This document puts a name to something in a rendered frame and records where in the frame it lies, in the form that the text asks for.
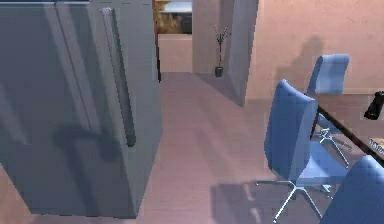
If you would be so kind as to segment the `framed landscape picture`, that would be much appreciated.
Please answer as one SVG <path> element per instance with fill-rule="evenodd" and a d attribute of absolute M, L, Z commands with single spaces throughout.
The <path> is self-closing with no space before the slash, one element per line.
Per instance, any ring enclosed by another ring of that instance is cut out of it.
<path fill-rule="evenodd" d="M 153 9 L 158 34 L 192 34 L 191 0 L 155 0 Z"/>

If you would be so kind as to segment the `blue office chair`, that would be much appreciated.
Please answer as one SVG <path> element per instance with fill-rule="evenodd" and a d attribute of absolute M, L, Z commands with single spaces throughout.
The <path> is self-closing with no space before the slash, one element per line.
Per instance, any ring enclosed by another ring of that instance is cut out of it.
<path fill-rule="evenodd" d="M 360 158 L 319 224 L 384 224 L 384 167 L 370 155 Z"/>
<path fill-rule="evenodd" d="M 320 56 L 316 60 L 306 92 L 308 94 L 342 94 L 348 64 L 348 54 Z M 318 114 L 317 125 L 320 127 L 320 130 L 315 132 L 314 136 L 320 138 L 320 143 L 325 141 L 332 143 L 344 161 L 345 167 L 348 168 L 349 162 L 340 150 L 339 145 L 344 145 L 349 151 L 351 151 L 351 146 L 335 137 L 335 134 L 341 134 L 341 131 L 321 113 Z"/>
<path fill-rule="evenodd" d="M 276 184 L 287 184 L 288 201 L 302 194 L 316 215 L 318 207 L 309 195 L 309 187 L 321 187 L 326 196 L 329 187 L 342 182 L 347 168 L 341 165 L 321 143 L 311 139 L 318 103 L 292 87 L 287 80 L 275 88 L 264 153 L 268 168 L 278 178 Z"/>

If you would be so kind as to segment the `grey fridge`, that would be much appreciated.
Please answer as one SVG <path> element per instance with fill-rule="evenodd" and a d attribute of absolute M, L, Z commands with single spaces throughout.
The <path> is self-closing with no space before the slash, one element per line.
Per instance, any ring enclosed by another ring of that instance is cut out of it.
<path fill-rule="evenodd" d="M 104 7 L 116 14 L 133 147 Z M 152 0 L 0 0 L 0 165 L 30 212 L 135 218 L 161 135 Z"/>

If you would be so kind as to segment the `patterned flat item on table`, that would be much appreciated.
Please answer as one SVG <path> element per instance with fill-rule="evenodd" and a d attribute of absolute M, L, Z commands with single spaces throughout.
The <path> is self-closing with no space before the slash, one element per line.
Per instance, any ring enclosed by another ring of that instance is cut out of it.
<path fill-rule="evenodd" d="M 369 145 L 380 154 L 384 154 L 384 138 L 370 138 Z"/>

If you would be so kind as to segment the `glass dining table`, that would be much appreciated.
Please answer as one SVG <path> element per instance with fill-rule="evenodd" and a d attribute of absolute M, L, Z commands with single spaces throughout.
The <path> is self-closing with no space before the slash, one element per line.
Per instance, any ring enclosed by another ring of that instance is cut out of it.
<path fill-rule="evenodd" d="M 372 145 L 371 138 L 384 138 L 384 109 L 378 120 L 364 117 L 372 94 L 309 94 L 318 102 L 318 113 L 324 115 L 345 137 L 384 167 L 384 153 Z"/>

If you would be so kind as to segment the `thin house plant in pot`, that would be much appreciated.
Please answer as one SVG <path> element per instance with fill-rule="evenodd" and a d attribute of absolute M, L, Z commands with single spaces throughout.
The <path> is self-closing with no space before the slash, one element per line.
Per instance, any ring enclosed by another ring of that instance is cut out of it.
<path fill-rule="evenodd" d="M 223 47 L 225 39 L 229 35 L 230 35 L 230 32 L 229 32 L 229 28 L 227 25 L 225 25 L 221 31 L 219 31 L 217 28 L 215 28 L 216 42 L 218 44 L 218 65 L 215 67 L 215 76 L 216 77 L 221 77 L 223 74 L 222 47 Z"/>

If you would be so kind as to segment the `black pepper mill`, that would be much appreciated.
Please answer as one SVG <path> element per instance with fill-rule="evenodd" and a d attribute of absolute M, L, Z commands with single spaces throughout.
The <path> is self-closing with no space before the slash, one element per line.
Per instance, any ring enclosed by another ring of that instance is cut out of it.
<path fill-rule="evenodd" d="M 364 117 L 370 120 L 377 120 L 384 106 L 384 91 L 378 91 L 374 94 L 374 99 L 369 105 Z"/>

